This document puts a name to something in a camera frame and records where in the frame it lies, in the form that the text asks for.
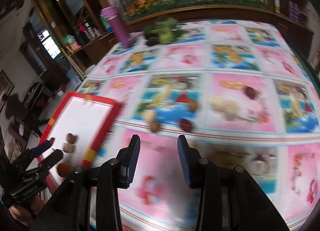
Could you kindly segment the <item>person's hand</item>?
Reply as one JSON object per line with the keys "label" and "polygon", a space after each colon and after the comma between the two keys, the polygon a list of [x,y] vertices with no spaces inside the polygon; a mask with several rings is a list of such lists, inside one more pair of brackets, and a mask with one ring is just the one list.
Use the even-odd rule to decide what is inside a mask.
{"label": "person's hand", "polygon": [[[42,208],[44,207],[44,202],[41,199],[39,194],[36,194],[33,199],[31,200],[31,211],[35,214],[38,215],[39,212],[42,210]],[[25,226],[29,226],[31,219],[32,219],[32,215],[31,213],[26,210],[25,208],[23,208],[20,205],[13,205],[9,208],[9,211],[12,215],[12,217],[19,221],[20,223],[22,223]]]}

